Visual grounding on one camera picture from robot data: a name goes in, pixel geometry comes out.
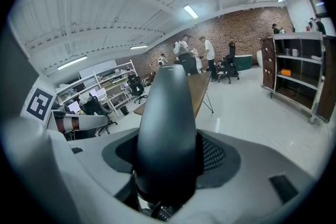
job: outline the trash bin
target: trash bin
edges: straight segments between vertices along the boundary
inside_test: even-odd
[[[120,108],[120,111],[122,112],[122,114],[124,114],[125,116],[128,115],[128,109],[127,107],[124,105]]]

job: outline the white floor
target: white floor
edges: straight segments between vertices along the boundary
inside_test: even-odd
[[[317,120],[311,125],[302,111],[282,99],[270,98],[262,89],[262,69],[242,71],[240,80],[211,82],[207,93],[214,114],[202,104],[196,118],[198,129],[234,136],[274,148],[309,174],[318,178],[335,145],[336,112],[329,124]],[[138,103],[127,104],[129,115],[111,126],[115,132],[139,127],[141,116],[133,113]]]

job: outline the brick wall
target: brick wall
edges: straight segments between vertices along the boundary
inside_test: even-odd
[[[228,44],[234,41],[236,55],[252,54],[256,62],[257,51],[260,50],[259,38],[272,35],[272,24],[284,28],[288,33],[292,32],[291,21],[286,8],[256,8],[241,10],[222,15],[220,18],[209,19],[188,28],[156,45],[144,54],[131,57],[138,75],[143,77],[151,71],[159,68],[158,59],[164,53],[168,61],[173,63],[176,56],[173,53],[173,44],[181,40],[183,35],[189,34],[187,41],[189,49],[197,48],[199,55],[205,53],[204,44],[199,41],[200,36],[205,36],[214,46],[216,53],[215,62],[221,60],[222,55],[229,52]],[[128,62],[129,57],[116,60],[118,65]],[[202,59],[203,67],[207,67],[207,60]]]

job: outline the black office chair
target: black office chair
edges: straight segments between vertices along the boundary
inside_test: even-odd
[[[230,78],[237,78],[239,80],[239,72],[235,65],[236,46],[233,41],[229,43],[229,55],[223,58],[223,61],[218,65],[218,71],[223,72],[218,76],[218,82],[222,79],[228,79],[231,84]]]
[[[131,88],[131,94],[133,96],[137,96],[137,98],[134,101],[134,103],[136,103],[137,101],[139,101],[139,104],[140,104],[141,99],[147,98],[146,94],[142,95],[143,92],[145,91],[145,89],[144,89],[143,85],[141,84],[141,80],[140,80],[139,76],[137,76],[137,77],[129,77],[129,79],[127,81],[127,84]]]
[[[190,75],[198,74],[195,57],[190,57],[184,60],[179,60],[177,64],[183,66],[186,74],[190,74]]]
[[[108,126],[112,125],[112,124],[116,124],[118,125],[117,122],[110,120],[110,117],[108,116],[109,111],[106,110],[105,108],[103,108],[102,104],[99,102],[99,100],[97,99],[97,97],[92,96],[90,94],[91,97],[91,101],[88,101],[86,104],[84,105],[79,105],[80,109],[83,110],[83,112],[86,115],[94,115],[94,113],[96,112],[98,115],[101,116],[106,116],[109,119],[108,124],[106,124],[105,126],[101,127],[100,131],[98,132],[98,136],[100,136],[100,133],[103,130],[106,130],[108,134],[110,134],[109,130],[107,129]]]

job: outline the desk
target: desk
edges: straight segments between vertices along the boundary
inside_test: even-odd
[[[209,101],[211,108],[203,101],[204,96],[206,94],[206,90],[209,85],[210,75],[211,75],[211,72],[206,72],[206,73],[196,74],[192,76],[187,76],[189,89],[191,93],[191,99],[193,102],[195,118],[199,112],[199,109],[201,108],[202,102],[212,111],[212,113],[214,113],[209,97],[208,97],[208,101]],[[134,113],[141,116],[145,109],[145,105],[146,103],[143,103],[141,106],[139,106],[137,109],[134,110]]]

